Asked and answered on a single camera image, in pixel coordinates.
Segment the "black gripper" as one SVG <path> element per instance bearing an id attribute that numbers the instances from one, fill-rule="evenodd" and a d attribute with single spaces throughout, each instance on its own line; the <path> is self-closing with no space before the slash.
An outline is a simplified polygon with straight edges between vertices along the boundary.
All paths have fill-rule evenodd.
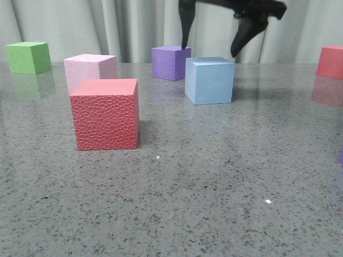
<path id="1" fill-rule="evenodd" d="M 239 24 L 237 33 L 232 41 L 230 53 L 236 57 L 238 53 L 249 43 L 256 35 L 266 30 L 269 22 L 267 18 L 274 16 L 281 19 L 287 10 L 287 6 L 281 1 L 200 1 L 206 4 L 217 5 L 232 9 L 237 18 L 243 18 Z M 189 34 L 196 13 L 196 0 L 179 0 L 178 13 L 182 28 L 182 49 L 188 44 Z"/>

